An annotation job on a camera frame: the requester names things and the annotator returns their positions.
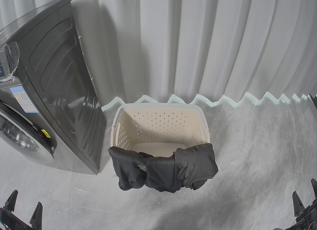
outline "washing machine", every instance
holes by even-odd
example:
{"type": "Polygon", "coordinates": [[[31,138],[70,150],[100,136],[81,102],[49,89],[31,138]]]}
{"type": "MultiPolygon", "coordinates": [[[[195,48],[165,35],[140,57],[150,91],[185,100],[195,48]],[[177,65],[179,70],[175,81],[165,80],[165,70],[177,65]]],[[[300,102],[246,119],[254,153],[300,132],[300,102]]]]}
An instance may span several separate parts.
{"type": "Polygon", "coordinates": [[[71,1],[53,1],[0,30],[0,139],[30,161],[97,174],[106,120],[71,1]]]}

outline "curtain fold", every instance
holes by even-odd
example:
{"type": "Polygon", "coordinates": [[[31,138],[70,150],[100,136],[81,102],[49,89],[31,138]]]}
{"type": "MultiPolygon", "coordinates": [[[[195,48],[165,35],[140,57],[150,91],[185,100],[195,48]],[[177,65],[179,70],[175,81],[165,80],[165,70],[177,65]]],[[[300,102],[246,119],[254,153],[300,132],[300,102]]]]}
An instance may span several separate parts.
{"type": "MultiPolygon", "coordinates": [[[[53,0],[0,0],[0,28],[53,0]]],[[[101,105],[317,94],[317,0],[74,0],[101,105]]]]}

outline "gray marble floor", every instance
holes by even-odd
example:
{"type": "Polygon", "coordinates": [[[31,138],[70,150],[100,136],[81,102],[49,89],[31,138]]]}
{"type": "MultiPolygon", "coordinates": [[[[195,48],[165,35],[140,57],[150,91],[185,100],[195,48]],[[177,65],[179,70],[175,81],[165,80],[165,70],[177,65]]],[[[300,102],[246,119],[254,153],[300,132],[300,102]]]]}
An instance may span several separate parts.
{"type": "Polygon", "coordinates": [[[203,109],[219,172],[200,189],[175,194],[121,191],[108,154],[108,126],[97,176],[52,169],[0,144],[0,203],[19,191],[15,213],[28,222],[40,201],[43,229],[267,229],[294,221],[292,193],[314,199],[317,110],[310,98],[254,106],[243,99],[203,109]]]}

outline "white laundry basket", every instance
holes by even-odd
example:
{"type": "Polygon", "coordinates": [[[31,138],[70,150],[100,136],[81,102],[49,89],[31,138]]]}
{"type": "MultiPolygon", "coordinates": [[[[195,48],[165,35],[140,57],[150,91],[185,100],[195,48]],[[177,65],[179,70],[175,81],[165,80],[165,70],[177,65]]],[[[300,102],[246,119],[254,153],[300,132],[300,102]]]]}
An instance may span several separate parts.
{"type": "Polygon", "coordinates": [[[114,118],[110,146],[170,157],[177,148],[210,143],[200,107],[176,103],[122,105],[114,118]]]}

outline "black clothing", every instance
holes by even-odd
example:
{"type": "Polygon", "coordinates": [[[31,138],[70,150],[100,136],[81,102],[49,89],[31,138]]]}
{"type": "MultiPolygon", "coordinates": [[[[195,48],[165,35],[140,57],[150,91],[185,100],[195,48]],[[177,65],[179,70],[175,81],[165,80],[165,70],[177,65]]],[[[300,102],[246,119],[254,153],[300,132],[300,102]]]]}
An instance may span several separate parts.
{"type": "Polygon", "coordinates": [[[179,172],[175,164],[174,155],[171,157],[151,157],[145,160],[146,174],[145,185],[155,188],[159,192],[168,191],[175,193],[180,190],[182,181],[177,178],[179,172]]]}
{"type": "Polygon", "coordinates": [[[108,151],[122,190],[141,188],[144,184],[160,192],[174,193],[184,186],[196,190],[218,172],[210,143],[178,148],[168,158],[118,147],[110,147],[108,151]]]}
{"type": "Polygon", "coordinates": [[[141,188],[145,183],[146,172],[138,165],[145,166],[144,157],[135,151],[110,147],[108,152],[113,161],[113,168],[119,176],[119,187],[122,190],[141,188]]]}
{"type": "Polygon", "coordinates": [[[183,181],[186,188],[196,190],[218,172],[215,153],[210,143],[187,149],[177,148],[174,154],[175,164],[180,169],[177,178],[183,181]]]}

